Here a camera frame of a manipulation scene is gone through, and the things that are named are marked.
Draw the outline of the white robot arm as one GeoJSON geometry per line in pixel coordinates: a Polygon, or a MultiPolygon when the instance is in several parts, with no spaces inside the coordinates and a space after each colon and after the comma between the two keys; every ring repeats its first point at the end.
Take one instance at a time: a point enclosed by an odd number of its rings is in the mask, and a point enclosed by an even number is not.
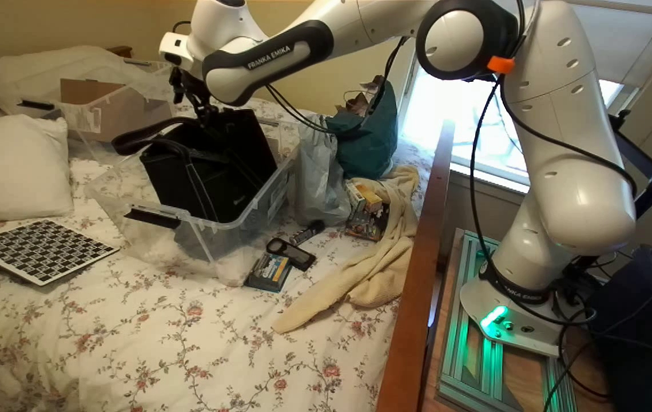
{"type": "Polygon", "coordinates": [[[565,0],[313,0],[266,35],[247,0],[197,0],[186,35],[167,33],[160,55],[206,101],[242,106],[289,73],[416,40],[416,61],[443,80],[501,88],[530,195],[483,276],[460,304],[487,339],[558,356],[567,322],[550,288],[578,257],[620,248],[636,230],[634,181],[602,101],[591,45],[565,0]]]}

